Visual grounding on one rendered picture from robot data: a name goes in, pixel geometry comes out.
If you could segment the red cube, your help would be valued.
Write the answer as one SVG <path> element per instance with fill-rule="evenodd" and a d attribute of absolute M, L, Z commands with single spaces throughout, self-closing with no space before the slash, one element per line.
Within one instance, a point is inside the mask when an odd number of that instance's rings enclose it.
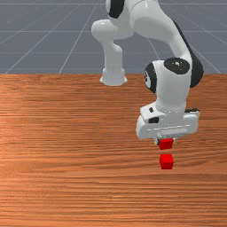
<path fill-rule="evenodd" d="M 174 143 L 174 139 L 173 139 L 173 138 L 161 139 L 161 140 L 159 141 L 159 148 L 160 148 L 161 150 L 171 149 L 173 143 Z"/>
<path fill-rule="evenodd" d="M 160 167 L 162 169 L 172 169 L 174 160 L 171 154 L 162 154 L 160 156 Z"/>

